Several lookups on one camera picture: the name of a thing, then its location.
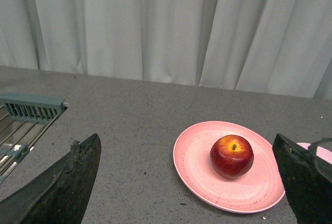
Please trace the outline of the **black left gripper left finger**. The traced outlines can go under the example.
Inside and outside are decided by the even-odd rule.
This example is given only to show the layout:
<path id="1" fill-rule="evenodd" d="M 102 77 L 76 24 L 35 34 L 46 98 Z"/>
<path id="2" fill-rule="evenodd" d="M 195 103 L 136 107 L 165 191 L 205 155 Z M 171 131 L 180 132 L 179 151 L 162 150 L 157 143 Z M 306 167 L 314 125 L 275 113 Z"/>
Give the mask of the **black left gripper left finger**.
<path id="1" fill-rule="evenodd" d="M 1 223 L 81 223 L 101 157 L 92 134 L 31 182 L 1 201 Z"/>

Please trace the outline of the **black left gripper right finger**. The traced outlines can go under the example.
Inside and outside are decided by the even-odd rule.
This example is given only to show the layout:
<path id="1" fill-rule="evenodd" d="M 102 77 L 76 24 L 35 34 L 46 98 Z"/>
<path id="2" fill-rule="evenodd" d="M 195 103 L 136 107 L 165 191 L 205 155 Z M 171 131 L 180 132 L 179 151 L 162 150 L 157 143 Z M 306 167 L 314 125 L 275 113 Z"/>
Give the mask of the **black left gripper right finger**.
<path id="1" fill-rule="evenodd" d="M 323 138 L 307 149 L 278 133 L 272 150 L 288 203 L 298 223 L 331 223 L 331 163 L 319 157 Z"/>

